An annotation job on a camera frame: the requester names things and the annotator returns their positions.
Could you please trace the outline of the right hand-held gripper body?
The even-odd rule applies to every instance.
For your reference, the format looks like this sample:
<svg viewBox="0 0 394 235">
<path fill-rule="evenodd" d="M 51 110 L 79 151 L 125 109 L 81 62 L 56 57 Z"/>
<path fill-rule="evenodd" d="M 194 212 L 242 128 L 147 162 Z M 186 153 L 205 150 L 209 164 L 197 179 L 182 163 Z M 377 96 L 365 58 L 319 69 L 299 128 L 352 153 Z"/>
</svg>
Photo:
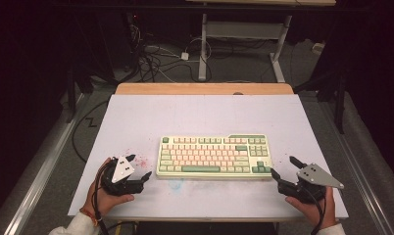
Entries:
<svg viewBox="0 0 394 235">
<path fill-rule="evenodd" d="M 277 190 L 280 194 L 296 198 L 303 204 L 314 204 L 325 197 L 326 187 L 343 189 L 344 184 L 323 170 L 317 164 L 294 163 L 299 168 L 296 183 L 283 180 L 276 175 Z"/>
</svg>

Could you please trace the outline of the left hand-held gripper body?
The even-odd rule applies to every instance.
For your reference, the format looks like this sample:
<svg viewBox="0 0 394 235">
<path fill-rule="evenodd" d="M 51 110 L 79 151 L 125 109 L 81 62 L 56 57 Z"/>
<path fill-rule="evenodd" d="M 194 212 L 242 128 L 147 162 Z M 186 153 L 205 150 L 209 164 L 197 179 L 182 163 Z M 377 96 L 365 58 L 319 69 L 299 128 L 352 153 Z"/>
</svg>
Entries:
<svg viewBox="0 0 394 235">
<path fill-rule="evenodd" d="M 144 189 L 144 183 L 141 179 L 129 180 L 133 173 L 134 168 L 126 158 L 113 158 L 101 176 L 101 187 L 113 196 L 139 194 Z"/>
</svg>

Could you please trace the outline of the cream and green keyboard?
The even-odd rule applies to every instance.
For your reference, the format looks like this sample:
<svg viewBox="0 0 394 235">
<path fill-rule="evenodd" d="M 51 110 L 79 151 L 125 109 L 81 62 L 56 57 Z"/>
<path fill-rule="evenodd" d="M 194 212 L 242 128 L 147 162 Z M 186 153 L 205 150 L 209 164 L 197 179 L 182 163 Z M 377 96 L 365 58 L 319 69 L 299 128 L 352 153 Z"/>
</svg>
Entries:
<svg viewBox="0 0 394 235">
<path fill-rule="evenodd" d="M 157 174 L 170 178 L 267 179 L 272 160 L 262 134 L 164 136 Z"/>
</svg>

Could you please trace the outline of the person's left hand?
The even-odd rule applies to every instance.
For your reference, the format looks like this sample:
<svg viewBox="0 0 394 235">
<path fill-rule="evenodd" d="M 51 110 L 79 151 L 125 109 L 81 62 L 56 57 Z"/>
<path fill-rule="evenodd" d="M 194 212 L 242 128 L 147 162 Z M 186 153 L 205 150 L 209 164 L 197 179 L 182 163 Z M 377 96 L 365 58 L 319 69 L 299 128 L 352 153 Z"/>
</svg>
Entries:
<svg viewBox="0 0 394 235">
<path fill-rule="evenodd" d="M 113 207 L 134 200 L 134 196 L 130 194 L 113 196 L 108 195 L 103 189 L 99 189 L 99 172 L 110 160 L 111 159 L 108 158 L 102 163 L 94 177 L 94 181 L 89 187 L 85 203 L 80 209 L 85 215 L 94 215 L 96 211 L 99 211 L 101 215 L 104 216 L 110 212 Z"/>
</svg>

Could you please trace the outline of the person's right hand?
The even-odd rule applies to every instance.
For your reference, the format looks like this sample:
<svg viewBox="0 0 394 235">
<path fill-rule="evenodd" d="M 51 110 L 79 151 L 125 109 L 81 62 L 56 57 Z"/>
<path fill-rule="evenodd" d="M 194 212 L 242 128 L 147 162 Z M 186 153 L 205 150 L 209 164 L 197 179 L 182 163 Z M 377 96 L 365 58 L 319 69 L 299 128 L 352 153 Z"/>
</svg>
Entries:
<svg viewBox="0 0 394 235">
<path fill-rule="evenodd" d="M 335 203 L 333 199 L 333 190 L 331 187 L 326 188 L 325 198 L 319 201 L 319 204 L 303 204 L 293 197 L 287 196 L 285 201 L 293 208 L 301 212 L 305 218 L 314 226 L 320 229 L 335 225 Z"/>
</svg>

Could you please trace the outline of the black metal stand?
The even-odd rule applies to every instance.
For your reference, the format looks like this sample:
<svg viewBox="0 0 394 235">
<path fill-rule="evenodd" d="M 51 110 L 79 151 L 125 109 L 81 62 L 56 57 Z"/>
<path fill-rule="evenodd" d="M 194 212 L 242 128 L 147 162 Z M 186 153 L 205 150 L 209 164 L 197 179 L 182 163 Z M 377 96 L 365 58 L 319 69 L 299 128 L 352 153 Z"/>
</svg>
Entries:
<svg viewBox="0 0 394 235">
<path fill-rule="evenodd" d="M 295 86 L 293 92 L 315 90 L 320 102 L 334 101 L 333 121 L 339 133 L 343 134 L 345 87 L 346 79 L 340 72 L 328 71 Z"/>
</svg>

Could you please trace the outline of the white board sheet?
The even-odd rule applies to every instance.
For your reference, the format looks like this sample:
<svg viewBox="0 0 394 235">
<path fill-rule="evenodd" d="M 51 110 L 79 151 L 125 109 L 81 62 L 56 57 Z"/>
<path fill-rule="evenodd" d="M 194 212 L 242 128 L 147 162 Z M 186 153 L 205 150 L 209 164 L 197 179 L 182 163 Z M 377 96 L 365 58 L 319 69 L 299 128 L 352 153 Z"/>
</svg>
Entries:
<svg viewBox="0 0 394 235">
<path fill-rule="evenodd" d="M 164 136 L 264 134 L 275 170 L 297 179 L 289 161 L 327 163 L 296 95 L 115 95 L 111 98 L 69 209 L 76 214 L 107 158 L 135 156 L 135 177 L 150 173 L 134 201 L 108 216 L 127 220 L 290 221 L 302 218 L 274 180 L 167 179 L 156 174 Z"/>
</svg>

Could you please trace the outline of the silver metal rail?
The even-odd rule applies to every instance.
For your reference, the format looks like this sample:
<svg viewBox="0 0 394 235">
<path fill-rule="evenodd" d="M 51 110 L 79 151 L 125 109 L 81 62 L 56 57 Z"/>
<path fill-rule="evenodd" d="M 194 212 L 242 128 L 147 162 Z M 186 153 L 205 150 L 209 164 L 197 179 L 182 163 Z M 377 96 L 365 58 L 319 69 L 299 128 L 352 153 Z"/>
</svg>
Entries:
<svg viewBox="0 0 394 235">
<path fill-rule="evenodd" d="M 47 151 L 40 169 L 32 180 L 22 202 L 17 208 L 16 213 L 8 224 L 3 235 L 21 235 L 27 221 L 43 194 L 55 165 L 58 162 L 72 131 L 74 130 L 77 119 L 81 115 L 89 98 L 89 95 L 80 94 L 75 103 L 75 112 L 72 114 L 70 119 L 66 119 L 64 123 L 59 125 L 57 136 L 54 139 L 51 148 Z"/>
<path fill-rule="evenodd" d="M 345 135 L 340 133 L 338 127 L 333 122 L 331 108 L 328 104 L 320 104 L 320 108 L 341 145 L 343 150 L 342 157 L 352 175 L 353 180 L 355 181 L 358 191 L 361 194 L 362 200 L 366 205 L 367 211 L 369 212 L 379 235 L 394 235 L 394 230 L 382 209 L 381 203 L 374 191 L 371 189 L 368 180 L 356 160 L 356 156 L 345 138 Z"/>
</svg>

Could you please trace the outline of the white metal desk frame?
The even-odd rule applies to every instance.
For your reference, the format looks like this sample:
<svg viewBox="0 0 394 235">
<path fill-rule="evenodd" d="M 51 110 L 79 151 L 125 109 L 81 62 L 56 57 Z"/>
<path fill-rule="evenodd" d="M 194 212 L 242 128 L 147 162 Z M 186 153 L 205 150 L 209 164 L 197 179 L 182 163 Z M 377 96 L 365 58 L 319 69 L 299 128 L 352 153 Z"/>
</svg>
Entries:
<svg viewBox="0 0 394 235">
<path fill-rule="evenodd" d="M 296 10 L 304 7 L 333 7 L 336 0 L 187 0 L 197 3 L 198 7 L 214 7 L 216 4 L 221 7 L 226 5 L 242 8 L 243 6 L 254 7 L 288 7 Z M 276 50 L 270 53 L 271 67 L 277 82 L 284 82 L 284 76 L 279 64 L 279 56 L 290 27 L 291 14 L 286 14 L 282 23 L 244 23 L 238 20 L 233 21 L 209 21 L 208 14 L 202 14 L 200 56 L 199 56 L 199 81 L 208 80 L 208 59 L 212 48 L 207 41 L 212 38 L 237 38 L 237 39 L 273 39 L 277 41 Z"/>
</svg>

